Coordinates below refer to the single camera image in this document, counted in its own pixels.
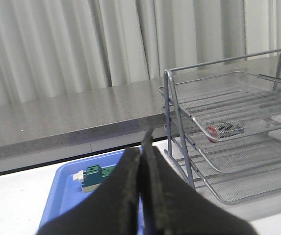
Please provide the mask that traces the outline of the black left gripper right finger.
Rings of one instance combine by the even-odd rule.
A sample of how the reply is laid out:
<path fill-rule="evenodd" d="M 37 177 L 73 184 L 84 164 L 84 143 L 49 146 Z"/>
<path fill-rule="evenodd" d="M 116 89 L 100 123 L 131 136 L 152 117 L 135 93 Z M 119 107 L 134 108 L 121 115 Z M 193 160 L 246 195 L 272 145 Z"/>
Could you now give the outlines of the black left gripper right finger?
<path fill-rule="evenodd" d="M 198 194 L 152 145 L 150 128 L 142 140 L 140 192 L 150 235 L 255 235 L 245 220 Z"/>

